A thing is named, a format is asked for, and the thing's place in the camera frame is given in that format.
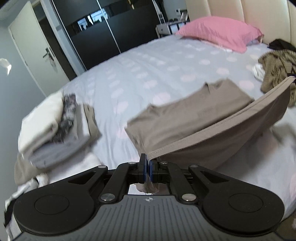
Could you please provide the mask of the black garment by headboard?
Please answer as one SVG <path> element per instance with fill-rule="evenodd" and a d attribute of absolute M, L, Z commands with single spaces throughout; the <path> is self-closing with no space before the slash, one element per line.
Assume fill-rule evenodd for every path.
<path fill-rule="evenodd" d="M 275 39 L 268 45 L 269 49 L 272 50 L 290 50 L 296 52 L 296 48 L 294 45 L 282 39 Z"/>

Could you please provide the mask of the black sliding wardrobe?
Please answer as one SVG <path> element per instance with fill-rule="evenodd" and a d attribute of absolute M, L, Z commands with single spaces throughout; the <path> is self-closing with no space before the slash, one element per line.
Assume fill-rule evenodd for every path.
<path fill-rule="evenodd" d="M 92 67 L 157 38 L 157 1 L 53 1 L 84 67 Z"/>

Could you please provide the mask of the pink pillow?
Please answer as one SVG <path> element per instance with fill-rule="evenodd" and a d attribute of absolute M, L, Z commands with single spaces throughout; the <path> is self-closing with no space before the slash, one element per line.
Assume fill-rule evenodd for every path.
<path fill-rule="evenodd" d="M 262 42 L 260 29 L 245 22 L 219 16 L 206 16 L 181 27 L 177 35 L 204 40 L 234 52 L 244 53 L 247 45 L 257 40 Z"/>

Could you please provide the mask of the white room door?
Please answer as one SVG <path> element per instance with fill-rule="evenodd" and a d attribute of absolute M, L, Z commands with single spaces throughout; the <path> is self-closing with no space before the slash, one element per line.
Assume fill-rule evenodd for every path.
<path fill-rule="evenodd" d="M 44 96 L 57 92 L 69 82 L 29 1 L 9 25 L 9 32 L 26 68 Z"/>

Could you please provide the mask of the patterned dark folded garment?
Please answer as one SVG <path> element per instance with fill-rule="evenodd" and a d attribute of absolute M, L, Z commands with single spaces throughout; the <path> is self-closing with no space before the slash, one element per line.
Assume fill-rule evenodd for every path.
<path fill-rule="evenodd" d="M 74 93 L 63 96 L 63 112 L 58 130 L 52 138 L 53 143 L 62 143 L 74 124 L 76 117 L 76 95 Z"/>

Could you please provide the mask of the polka dot bed sheet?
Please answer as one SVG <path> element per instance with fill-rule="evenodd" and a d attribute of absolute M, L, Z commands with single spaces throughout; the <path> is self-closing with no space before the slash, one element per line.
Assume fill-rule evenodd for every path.
<path fill-rule="evenodd" d="M 85 144 L 65 161 L 46 169 L 38 169 L 29 162 L 33 152 L 29 155 L 18 152 L 14 172 L 16 185 L 26 185 L 31 190 L 99 165 L 115 169 L 122 163 L 138 162 L 141 154 L 125 131 L 128 121 L 151 104 L 162 106 L 179 101 L 205 83 L 230 79 L 253 99 L 260 98 L 264 93 L 251 68 L 265 53 L 264 44 L 251 45 L 245 53 L 239 54 L 170 35 L 91 68 L 58 91 L 62 91 L 63 96 L 74 93 L 77 105 L 86 103 L 94 108 L 102 136 L 89 146 Z M 289 158 L 276 158 L 281 173 L 267 175 L 272 186 L 253 184 L 272 191 L 282 200 L 284 217 L 295 211 L 295 111 L 290 111 L 289 107 L 290 101 L 283 118 L 270 129 L 279 148 L 289 151 Z"/>

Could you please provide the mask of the cream padded headboard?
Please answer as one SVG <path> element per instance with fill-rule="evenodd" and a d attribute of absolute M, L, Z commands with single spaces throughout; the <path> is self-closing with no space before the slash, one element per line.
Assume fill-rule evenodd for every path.
<path fill-rule="evenodd" d="M 190 20 L 220 16 L 257 27 L 263 42 L 283 39 L 295 45 L 295 5 L 285 0 L 186 0 Z"/>

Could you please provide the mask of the white crumpled garment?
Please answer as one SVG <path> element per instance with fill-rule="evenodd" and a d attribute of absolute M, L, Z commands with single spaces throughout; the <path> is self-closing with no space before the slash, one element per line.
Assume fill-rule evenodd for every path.
<path fill-rule="evenodd" d="M 255 64 L 252 67 L 252 73 L 253 73 L 256 80 L 263 82 L 264 76 L 265 76 L 265 71 L 263 69 L 262 64 L 259 64 L 259 63 Z"/>

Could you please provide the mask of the white bedside shelf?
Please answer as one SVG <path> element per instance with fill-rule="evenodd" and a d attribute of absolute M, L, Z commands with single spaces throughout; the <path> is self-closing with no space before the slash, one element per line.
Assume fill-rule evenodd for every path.
<path fill-rule="evenodd" d="M 156 26 L 156 33 L 158 38 L 162 38 L 168 35 L 173 35 L 177 33 L 181 27 L 185 26 L 190 22 L 189 14 L 186 9 L 179 9 L 179 13 L 181 14 L 181 18 L 174 19 L 171 22 L 163 22 Z"/>

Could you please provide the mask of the taupe long sleeve shirt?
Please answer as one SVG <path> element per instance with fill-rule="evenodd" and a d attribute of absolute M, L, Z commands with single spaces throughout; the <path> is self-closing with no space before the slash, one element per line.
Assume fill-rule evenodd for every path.
<path fill-rule="evenodd" d="M 149 105 L 125 131 L 149 160 L 196 163 L 268 188 L 273 182 L 267 175 L 281 173 L 276 158 L 290 155 L 270 129 L 283 118 L 292 88 L 287 78 L 253 99 L 230 79 L 220 79 L 179 101 Z"/>

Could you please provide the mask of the grey folded garment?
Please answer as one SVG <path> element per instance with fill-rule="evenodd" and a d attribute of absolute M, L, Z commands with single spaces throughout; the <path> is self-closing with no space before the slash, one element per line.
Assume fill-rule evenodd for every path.
<path fill-rule="evenodd" d="M 89 139 L 90 131 L 84 105 L 79 104 L 76 108 L 74 126 L 63 142 L 44 144 L 33 152 L 28 160 L 38 169 L 53 167 L 78 152 Z"/>

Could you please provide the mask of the olive striped garment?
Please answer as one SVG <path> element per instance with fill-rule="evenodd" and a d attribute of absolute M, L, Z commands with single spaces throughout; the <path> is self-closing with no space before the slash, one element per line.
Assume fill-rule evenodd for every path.
<path fill-rule="evenodd" d="M 269 92 L 279 85 L 289 74 L 295 74 L 295 52 L 291 50 L 270 51 L 258 59 L 265 71 L 260 90 Z"/>

